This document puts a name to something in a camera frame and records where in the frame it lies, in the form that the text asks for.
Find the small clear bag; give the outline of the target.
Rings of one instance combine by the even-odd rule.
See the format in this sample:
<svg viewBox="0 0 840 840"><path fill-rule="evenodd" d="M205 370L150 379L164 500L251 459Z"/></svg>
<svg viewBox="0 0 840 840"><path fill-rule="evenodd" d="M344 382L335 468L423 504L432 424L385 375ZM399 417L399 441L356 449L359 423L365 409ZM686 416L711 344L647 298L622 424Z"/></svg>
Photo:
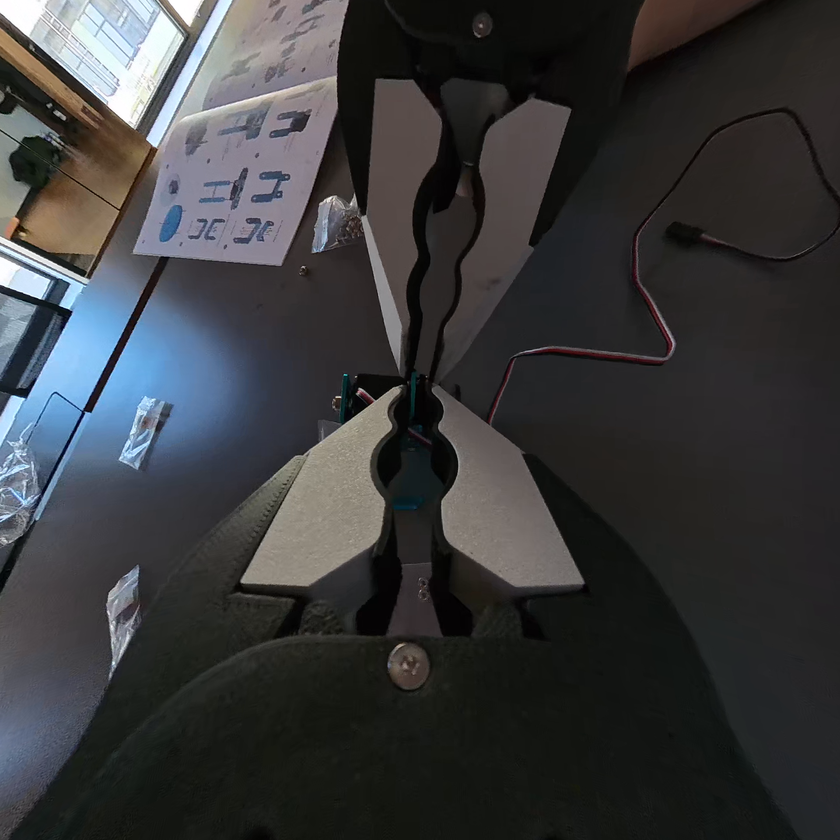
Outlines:
<svg viewBox="0 0 840 840"><path fill-rule="evenodd" d="M172 408L170 402L155 397L144 396L140 400L119 456L122 465L137 471L146 467Z"/></svg>

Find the large window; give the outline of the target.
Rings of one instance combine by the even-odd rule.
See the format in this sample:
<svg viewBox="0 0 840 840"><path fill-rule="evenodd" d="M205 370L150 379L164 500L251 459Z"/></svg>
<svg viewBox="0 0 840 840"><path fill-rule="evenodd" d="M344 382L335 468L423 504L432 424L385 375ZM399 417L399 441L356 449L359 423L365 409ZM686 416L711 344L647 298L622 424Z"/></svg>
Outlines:
<svg viewBox="0 0 840 840"><path fill-rule="evenodd" d="M22 291L40 300L54 302L72 312L79 296L86 288L86 283L73 273L50 264L37 255L30 255L24 252L22 248L3 239L1 255L2 287ZM1 393L2 440L7 438L25 399Z"/></svg>

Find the black backpack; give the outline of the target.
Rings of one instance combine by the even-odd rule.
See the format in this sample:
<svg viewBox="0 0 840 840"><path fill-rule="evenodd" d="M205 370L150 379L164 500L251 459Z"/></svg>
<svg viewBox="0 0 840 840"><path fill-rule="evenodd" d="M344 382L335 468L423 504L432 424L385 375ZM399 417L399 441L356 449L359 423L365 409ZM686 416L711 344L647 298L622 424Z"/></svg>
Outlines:
<svg viewBox="0 0 840 840"><path fill-rule="evenodd" d="M8 156L12 177L32 190L46 187L60 168L63 151L49 139L29 136Z"/></svg>

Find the dark grey desk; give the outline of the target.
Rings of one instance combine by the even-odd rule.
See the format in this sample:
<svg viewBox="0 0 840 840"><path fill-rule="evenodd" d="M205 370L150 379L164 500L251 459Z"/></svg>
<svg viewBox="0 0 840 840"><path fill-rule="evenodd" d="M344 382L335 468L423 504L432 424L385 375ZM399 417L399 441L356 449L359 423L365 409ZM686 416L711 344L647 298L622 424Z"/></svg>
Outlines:
<svg viewBox="0 0 840 840"><path fill-rule="evenodd" d="M486 411L508 357L546 343L661 353L628 277L635 227L700 142L786 106L838 185L838 2L764 2L628 78L612 132L447 386ZM2 838L72 754L107 685L106 598L173 565L317 438L344 372L393 359L359 246L281 268L131 253L136 193L18 415L100 387L2 593ZM766 266L681 248L673 220L767 254L833 227L783 118L714 140L645 232L663 367L520 360L497 427L635 548L694 635L752 763L802 838L838 838L838 237ZM119 462L144 396L173 405L146 467Z"/></svg>

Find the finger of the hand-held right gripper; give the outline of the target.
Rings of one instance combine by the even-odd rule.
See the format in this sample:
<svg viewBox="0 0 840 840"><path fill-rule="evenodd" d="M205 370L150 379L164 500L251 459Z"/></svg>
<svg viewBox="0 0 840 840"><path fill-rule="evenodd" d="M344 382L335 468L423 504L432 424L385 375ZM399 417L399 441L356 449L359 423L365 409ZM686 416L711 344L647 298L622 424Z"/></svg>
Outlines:
<svg viewBox="0 0 840 840"><path fill-rule="evenodd" d="M474 173L475 242L456 265L454 313L430 378L441 382L466 354L533 251L530 243L572 110L530 98L493 122Z"/></svg>
<svg viewBox="0 0 840 840"><path fill-rule="evenodd" d="M433 372L454 291L448 213L415 209L438 159L443 123L413 80L374 84L364 240L397 371Z"/></svg>

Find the servo with blue bracket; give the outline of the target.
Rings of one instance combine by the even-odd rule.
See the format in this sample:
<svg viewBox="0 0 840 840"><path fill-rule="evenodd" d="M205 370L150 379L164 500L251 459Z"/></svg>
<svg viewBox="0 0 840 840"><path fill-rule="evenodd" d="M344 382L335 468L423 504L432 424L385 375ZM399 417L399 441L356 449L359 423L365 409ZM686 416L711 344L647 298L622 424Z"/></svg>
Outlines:
<svg viewBox="0 0 840 840"><path fill-rule="evenodd" d="M425 375L343 374L341 389L332 400L339 425L371 407L395 387L405 395L395 407L395 432L383 453L374 457L375 474L394 511L434 513L457 472L455 451L439 429L444 407Z"/></svg>

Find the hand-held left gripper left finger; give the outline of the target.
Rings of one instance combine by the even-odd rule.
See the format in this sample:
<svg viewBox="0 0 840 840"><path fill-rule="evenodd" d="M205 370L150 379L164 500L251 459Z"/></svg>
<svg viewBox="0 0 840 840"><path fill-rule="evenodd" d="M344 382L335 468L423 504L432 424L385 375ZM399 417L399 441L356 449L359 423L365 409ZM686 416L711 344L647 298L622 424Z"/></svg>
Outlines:
<svg viewBox="0 0 840 840"><path fill-rule="evenodd" d="M377 459L405 391L393 387L305 454L240 578L244 593L327 602L356 631L392 519Z"/></svg>

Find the clear acrylic sheet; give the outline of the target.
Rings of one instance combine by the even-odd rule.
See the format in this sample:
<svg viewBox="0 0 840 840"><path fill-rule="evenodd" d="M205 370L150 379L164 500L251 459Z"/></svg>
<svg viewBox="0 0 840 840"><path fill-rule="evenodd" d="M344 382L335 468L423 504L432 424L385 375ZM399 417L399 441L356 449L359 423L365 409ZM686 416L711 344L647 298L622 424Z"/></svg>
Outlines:
<svg viewBox="0 0 840 840"><path fill-rule="evenodd" d="M88 412L59 392L52 392L41 409L27 437L40 487L34 522L44 514L88 417Z"/></svg>

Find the black mesh chair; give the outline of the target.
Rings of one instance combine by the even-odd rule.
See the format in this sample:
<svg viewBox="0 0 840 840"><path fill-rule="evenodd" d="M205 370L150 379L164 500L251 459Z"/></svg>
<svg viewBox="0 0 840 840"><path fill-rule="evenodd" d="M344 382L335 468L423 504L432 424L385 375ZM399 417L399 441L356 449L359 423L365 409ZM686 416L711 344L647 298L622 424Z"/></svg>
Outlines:
<svg viewBox="0 0 840 840"><path fill-rule="evenodd" d="M54 302L1 288L1 393L30 394L70 316Z"/></svg>

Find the clear bag of metal nuts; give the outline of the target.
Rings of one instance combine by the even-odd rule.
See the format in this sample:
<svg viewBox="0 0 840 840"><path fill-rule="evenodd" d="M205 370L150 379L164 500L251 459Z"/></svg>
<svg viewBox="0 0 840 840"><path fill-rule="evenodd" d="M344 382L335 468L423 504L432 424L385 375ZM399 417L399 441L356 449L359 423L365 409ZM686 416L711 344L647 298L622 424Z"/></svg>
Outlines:
<svg viewBox="0 0 840 840"><path fill-rule="evenodd" d="M337 195L324 198L318 205L311 252L320 254L363 241L364 228L356 196L349 201Z"/></svg>

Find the instruction booklet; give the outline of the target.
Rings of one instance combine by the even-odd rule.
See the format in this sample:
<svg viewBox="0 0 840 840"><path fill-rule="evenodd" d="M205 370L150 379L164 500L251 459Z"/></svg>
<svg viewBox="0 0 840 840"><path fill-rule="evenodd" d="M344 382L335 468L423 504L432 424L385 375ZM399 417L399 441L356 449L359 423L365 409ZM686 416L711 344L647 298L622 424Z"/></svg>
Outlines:
<svg viewBox="0 0 840 840"><path fill-rule="evenodd" d="M138 256L281 266L338 103L346 2L232 2L196 108L156 155Z"/></svg>

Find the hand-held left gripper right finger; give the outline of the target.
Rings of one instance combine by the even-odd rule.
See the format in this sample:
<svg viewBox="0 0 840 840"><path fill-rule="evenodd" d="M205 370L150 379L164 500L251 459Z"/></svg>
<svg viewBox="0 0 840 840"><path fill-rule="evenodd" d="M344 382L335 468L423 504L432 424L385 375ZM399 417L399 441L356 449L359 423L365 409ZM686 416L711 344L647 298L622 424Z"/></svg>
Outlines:
<svg viewBox="0 0 840 840"><path fill-rule="evenodd" d="M582 592L584 577L525 454L439 385L427 389L434 502L430 600L441 632L482 613Z"/></svg>

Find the crumpled clear plastic film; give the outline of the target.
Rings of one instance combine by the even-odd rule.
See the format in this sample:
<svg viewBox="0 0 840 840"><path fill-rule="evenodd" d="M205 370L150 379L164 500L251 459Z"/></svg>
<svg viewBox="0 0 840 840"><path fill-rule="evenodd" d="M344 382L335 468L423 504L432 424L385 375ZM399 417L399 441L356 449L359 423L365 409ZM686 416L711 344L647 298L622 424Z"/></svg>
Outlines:
<svg viewBox="0 0 840 840"><path fill-rule="evenodd" d="M37 423L8 442L10 453L1 468L1 547L20 539L30 527L40 502L38 468L29 439Z"/></svg>

